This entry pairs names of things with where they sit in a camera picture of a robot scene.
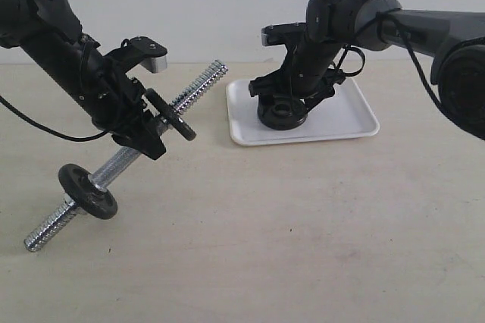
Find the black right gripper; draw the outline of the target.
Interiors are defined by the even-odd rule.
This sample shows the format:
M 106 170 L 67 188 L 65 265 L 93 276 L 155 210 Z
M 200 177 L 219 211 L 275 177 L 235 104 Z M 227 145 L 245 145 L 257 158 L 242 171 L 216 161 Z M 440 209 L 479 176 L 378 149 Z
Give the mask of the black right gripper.
M 280 68 L 249 82 L 249 95 L 258 97 L 258 106 L 269 111 L 276 96 L 294 96 L 304 103 L 307 115 L 325 99 L 335 96 L 333 82 L 326 73 L 342 42 L 334 40 L 321 43 L 306 38 L 263 38 L 264 46 L 284 45 L 287 53 Z

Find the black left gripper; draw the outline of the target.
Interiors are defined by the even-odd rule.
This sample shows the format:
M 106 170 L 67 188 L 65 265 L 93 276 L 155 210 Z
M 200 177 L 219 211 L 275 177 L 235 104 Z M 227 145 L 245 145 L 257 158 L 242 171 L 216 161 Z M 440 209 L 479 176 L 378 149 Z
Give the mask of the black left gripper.
M 100 54 L 94 45 L 81 45 L 78 52 L 76 99 L 99 131 L 75 140 L 92 141 L 111 134 L 118 145 L 151 160 L 162 157 L 167 150 L 158 135 L 158 122 L 142 100 L 146 88 Z

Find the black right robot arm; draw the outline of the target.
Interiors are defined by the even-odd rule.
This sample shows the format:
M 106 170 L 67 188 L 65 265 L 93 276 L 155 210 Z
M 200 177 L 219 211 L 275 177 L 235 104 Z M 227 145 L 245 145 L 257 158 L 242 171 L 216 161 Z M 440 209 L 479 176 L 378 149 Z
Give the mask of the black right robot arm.
M 249 83 L 257 116 L 273 130 L 301 126 L 308 114 L 349 78 L 342 68 L 354 52 L 391 46 L 411 58 L 432 58 L 421 82 L 440 113 L 477 138 L 484 136 L 484 15 L 406 10 L 397 0 L 309 0 L 303 22 L 269 25 L 265 46 L 283 45 L 281 66 Z

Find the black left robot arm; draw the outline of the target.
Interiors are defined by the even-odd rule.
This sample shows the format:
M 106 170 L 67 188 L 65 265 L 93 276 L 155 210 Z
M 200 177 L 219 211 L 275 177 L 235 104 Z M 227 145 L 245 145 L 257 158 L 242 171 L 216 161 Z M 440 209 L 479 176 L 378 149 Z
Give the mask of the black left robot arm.
M 127 76 L 166 56 L 160 43 L 135 36 L 103 55 L 68 0 L 1 0 L 1 46 L 27 53 L 116 143 L 153 160 L 166 152 L 145 87 Z

